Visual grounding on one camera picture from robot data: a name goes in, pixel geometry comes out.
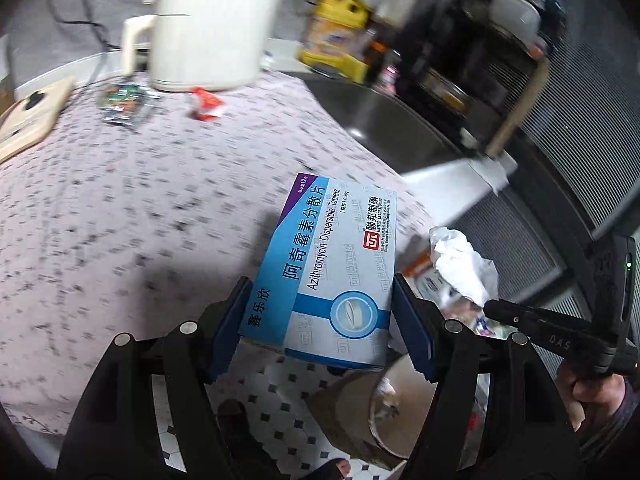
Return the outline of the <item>person's right hand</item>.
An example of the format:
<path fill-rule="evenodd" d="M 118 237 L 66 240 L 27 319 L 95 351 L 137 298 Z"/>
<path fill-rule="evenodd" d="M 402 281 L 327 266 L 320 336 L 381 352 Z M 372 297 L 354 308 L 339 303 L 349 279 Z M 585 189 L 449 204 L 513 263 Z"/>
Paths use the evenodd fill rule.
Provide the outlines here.
<path fill-rule="evenodd" d="M 558 367 L 555 385 L 575 431 L 582 426 L 604 425 L 620 409 L 626 394 L 623 376 L 579 378 L 577 367 L 567 361 Z"/>

